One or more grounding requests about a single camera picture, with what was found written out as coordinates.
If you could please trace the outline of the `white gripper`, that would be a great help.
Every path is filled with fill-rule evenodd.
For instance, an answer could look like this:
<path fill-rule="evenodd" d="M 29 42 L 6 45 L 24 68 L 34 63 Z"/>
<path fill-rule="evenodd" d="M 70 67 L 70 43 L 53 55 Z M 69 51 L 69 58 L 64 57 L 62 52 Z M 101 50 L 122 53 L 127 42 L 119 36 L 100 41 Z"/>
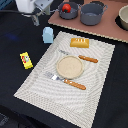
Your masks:
<path fill-rule="evenodd" d="M 45 12 L 50 14 L 50 6 L 54 0 L 15 0 L 18 11 L 25 14 L 32 14 L 37 11 L 38 15 Z M 37 15 L 32 16 L 32 20 L 35 26 L 39 26 L 39 18 Z"/>

